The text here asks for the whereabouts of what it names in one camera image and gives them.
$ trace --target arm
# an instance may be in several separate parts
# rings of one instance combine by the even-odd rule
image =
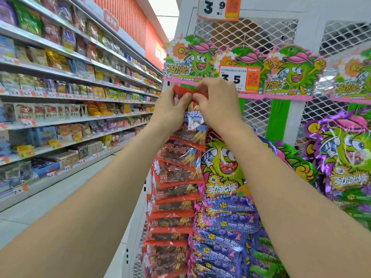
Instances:
[[[205,122],[228,144],[291,278],[370,276],[371,234],[318,193],[243,123],[233,83],[206,79],[194,95]]]
[[[153,159],[183,122],[191,95],[163,91],[149,124],[100,172],[0,251],[2,278],[102,278]]]

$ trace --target red sign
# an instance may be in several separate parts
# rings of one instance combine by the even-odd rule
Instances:
[[[119,31],[120,26],[118,24],[118,20],[113,16],[112,13],[109,12],[108,9],[103,10],[103,17],[104,21],[116,32]]]

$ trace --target forearm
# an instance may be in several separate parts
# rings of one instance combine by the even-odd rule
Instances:
[[[1,276],[102,278],[166,139],[157,125],[146,126],[103,170],[0,251]]]
[[[264,145],[250,126],[220,133],[290,277],[369,277],[371,234]]]

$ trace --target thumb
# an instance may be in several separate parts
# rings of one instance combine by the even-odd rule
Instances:
[[[186,93],[182,96],[181,99],[179,99],[179,102],[177,104],[177,107],[182,108],[184,111],[187,110],[188,104],[191,102],[192,95],[191,93]]]
[[[207,98],[199,93],[193,94],[193,99],[200,105],[201,108],[205,107],[206,103],[208,102]]]

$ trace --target white tile floor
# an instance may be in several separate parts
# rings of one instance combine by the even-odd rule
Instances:
[[[26,200],[0,212],[0,249],[15,236],[22,233],[35,220],[58,205],[67,196],[83,185],[97,171],[107,165],[114,156],[109,156],[55,185],[27,198]],[[128,240],[130,223],[118,246],[117,252],[104,278],[122,278],[122,261]]]

